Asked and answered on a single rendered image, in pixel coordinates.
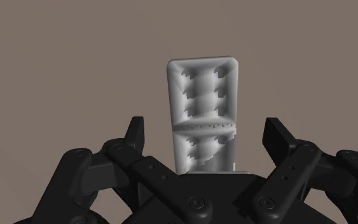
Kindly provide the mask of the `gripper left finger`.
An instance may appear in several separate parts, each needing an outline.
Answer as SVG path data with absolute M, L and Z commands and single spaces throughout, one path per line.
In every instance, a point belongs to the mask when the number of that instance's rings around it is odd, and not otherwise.
M 62 156 L 33 215 L 15 224 L 109 224 L 91 210 L 112 188 L 132 214 L 122 224 L 210 224 L 212 202 L 152 156 L 143 156 L 144 119 L 131 119 L 125 137 Z

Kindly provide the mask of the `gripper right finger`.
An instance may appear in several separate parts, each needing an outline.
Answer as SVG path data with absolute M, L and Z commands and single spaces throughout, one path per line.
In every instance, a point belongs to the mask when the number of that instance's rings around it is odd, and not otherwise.
M 315 143 L 296 139 L 278 118 L 265 120 L 262 143 L 275 169 L 252 199 L 256 224 L 333 224 L 320 213 L 300 210 L 311 189 L 323 191 L 348 224 L 358 224 L 358 151 L 331 156 Z

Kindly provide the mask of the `white ribbed rectangular tray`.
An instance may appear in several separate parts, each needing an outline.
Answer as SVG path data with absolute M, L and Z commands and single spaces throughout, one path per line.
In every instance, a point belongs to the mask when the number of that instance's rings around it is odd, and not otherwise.
M 167 64 L 176 173 L 235 171 L 238 69 L 231 56 Z

